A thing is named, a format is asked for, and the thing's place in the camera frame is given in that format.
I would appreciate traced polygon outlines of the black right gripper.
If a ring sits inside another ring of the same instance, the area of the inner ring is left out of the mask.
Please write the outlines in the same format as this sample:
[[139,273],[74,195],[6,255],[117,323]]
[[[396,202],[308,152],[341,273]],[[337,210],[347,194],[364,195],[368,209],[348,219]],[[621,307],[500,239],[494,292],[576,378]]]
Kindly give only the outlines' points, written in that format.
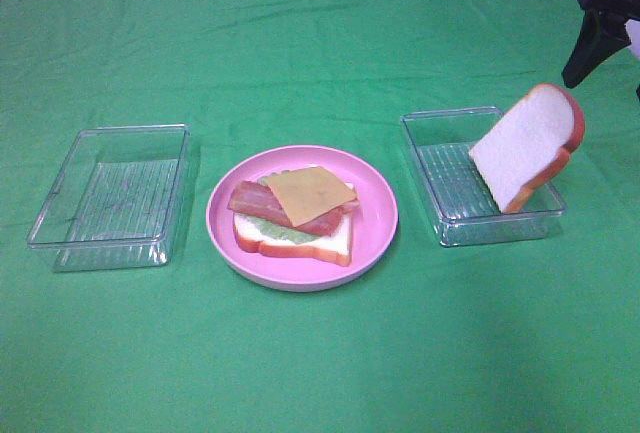
[[584,16],[574,49],[562,71],[575,88],[601,63],[631,44],[628,21],[639,20],[639,0],[577,0]]

